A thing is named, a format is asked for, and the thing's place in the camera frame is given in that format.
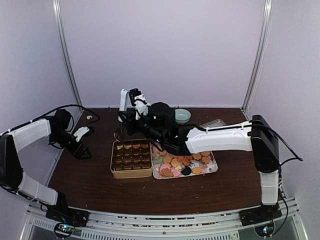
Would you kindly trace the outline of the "floral cookie tray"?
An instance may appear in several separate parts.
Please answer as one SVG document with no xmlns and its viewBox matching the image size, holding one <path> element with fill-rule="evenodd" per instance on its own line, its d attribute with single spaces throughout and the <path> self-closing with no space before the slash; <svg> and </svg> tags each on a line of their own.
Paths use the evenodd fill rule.
<svg viewBox="0 0 320 240">
<path fill-rule="evenodd" d="M 217 162 L 211 151 L 182 156 L 173 155 L 167 151 L 159 151 L 155 146 L 152 146 L 151 160 L 153 165 L 153 177 L 157 180 L 206 175 L 218 171 Z M 160 172 L 160 166 L 163 164 L 169 165 L 170 170 L 164 169 Z M 191 168 L 192 173 L 190 175 L 184 176 L 181 174 L 181 170 L 185 167 Z"/>
</svg>

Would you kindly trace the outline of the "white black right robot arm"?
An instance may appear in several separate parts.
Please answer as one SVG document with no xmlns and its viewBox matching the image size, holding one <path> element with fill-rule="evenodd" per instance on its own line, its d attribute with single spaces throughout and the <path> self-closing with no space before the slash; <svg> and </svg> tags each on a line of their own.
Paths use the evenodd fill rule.
<svg viewBox="0 0 320 240">
<path fill-rule="evenodd" d="M 135 99 L 132 106 L 134 110 L 127 110 L 126 102 L 120 103 L 119 121 L 129 135 L 142 133 L 162 152 L 176 156 L 210 151 L 252 152 L 260 175 L 261 205 L 240 211 L 241 224 L 248 226 L 282 216 L 278 201 L 282 169 L 279 142 L 286 142 L 261 115 L 238 124 L 204 128 L 177 126 L 174 109 L 164 102 L 149 105 L 145 100 Z"/>
</svg>

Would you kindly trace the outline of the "light blue striped bowl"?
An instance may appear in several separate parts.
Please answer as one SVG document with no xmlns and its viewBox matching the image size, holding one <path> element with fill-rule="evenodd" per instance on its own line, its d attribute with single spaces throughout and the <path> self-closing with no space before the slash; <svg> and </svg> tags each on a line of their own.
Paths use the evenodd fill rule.
<svg viewBox="0 0 320 240">
<path fill-rule="evenodd" d="M 179 125 L 186 124 L 191 118 L 191 113 L 184 108 L 175 109 L 175 122 Z"/>
</svg>

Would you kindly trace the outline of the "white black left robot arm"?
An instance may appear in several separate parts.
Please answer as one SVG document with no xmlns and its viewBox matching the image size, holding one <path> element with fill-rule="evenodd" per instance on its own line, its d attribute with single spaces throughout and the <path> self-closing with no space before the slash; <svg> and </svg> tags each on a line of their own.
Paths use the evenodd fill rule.
<svg viewBox="0 0 320 240">
<path fill-rule="evenodd" d="M 66 150 L 77 160 L 91 158 L 91 152 L 83 142 L 94 133 L 95 117 L 85 125 L 74 128 L 73 114 L 68 111 L 73 104 L 58 106 L 25 123 L 0 134 L 0 186 L 5 191 L 46 206 L 61 222 L 72 218 L 66 196 L 48 187 L 43 173 L 49 173 L 53 157 Z"/>
</svg>

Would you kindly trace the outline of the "black sandwich cookie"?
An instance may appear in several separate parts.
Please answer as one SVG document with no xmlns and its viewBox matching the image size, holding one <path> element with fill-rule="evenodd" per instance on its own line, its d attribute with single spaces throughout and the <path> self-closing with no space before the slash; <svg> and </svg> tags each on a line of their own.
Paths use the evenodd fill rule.
<svg viewBox="0 0 320 240">
<path fill-rule="evenodd" d="M 186 166 L 180 172 L 183 176 L 189 176 L 192 173 L 192 169 L 190 167 Z"/>
</svg>

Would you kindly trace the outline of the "gold cookie tin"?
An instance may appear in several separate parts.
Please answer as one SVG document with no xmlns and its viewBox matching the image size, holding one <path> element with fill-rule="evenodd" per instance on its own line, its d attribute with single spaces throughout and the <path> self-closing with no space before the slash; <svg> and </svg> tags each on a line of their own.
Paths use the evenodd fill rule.
<svg viewBox="0 0 320 240">
<path fill-rule="evenodd" d="M 150 142 L 147 139 L 114 141 L 110 171 L 115 179 L 151 177 L 153 163 Z"/>
</svg>

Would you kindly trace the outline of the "pink round cookie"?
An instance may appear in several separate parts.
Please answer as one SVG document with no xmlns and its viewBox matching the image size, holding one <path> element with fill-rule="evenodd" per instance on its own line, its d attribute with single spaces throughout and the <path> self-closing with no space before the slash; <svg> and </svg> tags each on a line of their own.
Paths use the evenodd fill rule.
<svg viewBox="0 0 320 240">
<path fill-rule="evenodd" d="M 164 169 L 171 169 L 171 167 L 167 164 L 162 164 L 159 168 L 159 171 L 162 172 Z"/>
</svg>

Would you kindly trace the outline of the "aluminium corner post left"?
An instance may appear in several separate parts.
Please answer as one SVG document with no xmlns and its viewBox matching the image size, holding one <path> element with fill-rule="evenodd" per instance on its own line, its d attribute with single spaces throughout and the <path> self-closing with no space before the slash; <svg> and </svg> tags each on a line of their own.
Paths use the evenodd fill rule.
<svg viewBox="0 0 320 240">
<path fill-rule="evenodd" d="M 75 98 L 75 101 L 78 105 L 82 105 L 80 93 L 78 90 L 78 86 L 76 83 L 74 71 L 72 68 L 72 63 L 69 55 L 67 40 L 66 40 L 66 34 L 64 29 L 64 23 L 63 23 L 63 16 L 61 11 L 61 1 L 60 0 L 53 0 L 52 1 L 53 6 L 53 13 L 55 17 L 56 27 L 58 31 L 58 37 L 60 41 L 60 47 L 62 50 L 62 56 L 63 56 L 63 62 L 66 69 L 68 81 L 70 83 L 71 91 L 73 93 L 73 96 Z"/>
</svg>

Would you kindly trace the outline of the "metal serving tongs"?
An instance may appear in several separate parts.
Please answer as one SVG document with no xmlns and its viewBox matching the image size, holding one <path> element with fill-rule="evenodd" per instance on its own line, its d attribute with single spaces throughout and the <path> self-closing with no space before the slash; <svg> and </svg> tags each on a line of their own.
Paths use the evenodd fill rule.
<svg viewBox="0 0 320 240">
<path fill-rule="evenodd" d="M 113 133 L 113 137 L 117 142 L 123 142 L 125 139 L 125 126 L 124 123 L 119 121 L 117 128 Z"/>
</svg>

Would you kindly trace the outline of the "aluminium corner post right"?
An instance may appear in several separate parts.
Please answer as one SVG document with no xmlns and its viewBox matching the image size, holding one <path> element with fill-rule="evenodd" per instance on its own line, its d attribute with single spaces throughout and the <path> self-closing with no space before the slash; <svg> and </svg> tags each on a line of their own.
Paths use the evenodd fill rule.
<svg viewBox="0 0 320 240">
<path fill-rule="evenodd" d="M 245 94 L 244 102 L 242 105 L 242 112 L 245 117 L 248 119 L 250 115 L 250 107 L 252 105 L 255 92 L 258 86 L 261 70 L 262 70 L 262 60 L 267 49 L 269 34 L 270 34 L 270 25 L 272 20 L 272 11 L 273 11 L 273 0 L 264 1 L 264 9 L 262 15 L 262 22 L 260 27 L 260 34 L 258 39 L 257 50 L 253 62 L 253 67 L 249 79 L 248 88 Z"/>
</svg>

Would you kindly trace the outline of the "aluminium front rail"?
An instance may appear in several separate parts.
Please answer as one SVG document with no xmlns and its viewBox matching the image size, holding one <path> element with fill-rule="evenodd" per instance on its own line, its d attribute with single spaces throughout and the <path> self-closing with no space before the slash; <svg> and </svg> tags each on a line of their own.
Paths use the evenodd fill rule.
<svg viewBox="0 0 320 240">
<path fill-rule="evenodd" d="M 243 225 L 239 210 L 213 213 L 137 215 L 89 211 L 87 225 L 70 240 L 260 240 L 258 231 L 274 224 L 273 240 L 310 239 L 295 198 L 279 201 L 282 216 Z"/>
</svg>

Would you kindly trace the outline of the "aluminium corner post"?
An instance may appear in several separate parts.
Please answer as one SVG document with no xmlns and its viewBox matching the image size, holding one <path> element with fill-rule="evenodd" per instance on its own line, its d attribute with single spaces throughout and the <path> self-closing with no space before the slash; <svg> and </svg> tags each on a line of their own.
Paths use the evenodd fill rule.
<svg viewBox="0 0 320 240">
<path fill-rule="evenodd" d="M 262 70 L 262 60 L 267 49 L 269 34 L 270 34 L 270 25 L 272 20 L 272 11 L 273 11 L 273 0 L 264 1 L 264 9 L 262 15 L 262 22 L 260 27 L 260 34 L 258 39 L 257 50 L 253 62 L 253 67 L 249 79 L 248 88 L 245 94 L 244 102 L 242 105 L 242 112 L 245 117 L 248 119 L 250 115 L 250 107 L 252 105 L 255 92 L 258 86 L 261 70 Z"/>
<path fill-rule="evenodd" d="M 66 34 L 64 29 L 64 23 L 63 23 L 63 16 L 61 11 L 61 1 L 60 0 L 53 0 L 52 1 L 53 6 L 53 13 L 55 17 L 56 27 L 58 31 L 58 37 L 60 41 L 60 47 L 62 50 L 62 56 L 63 56 L 63 62 L 66 69 L 68 81 L 70 83 L 71 91 L 73 93 L 73 96 L 75 98 L 75 101 L 78 105 L 82 105 L 80 93 L 78 90 L 78 86 L 76 83 L 74 71 L 72 68 L 72 63 L 69 55 L 67 40 L 66 40 Z"/>
</svg>

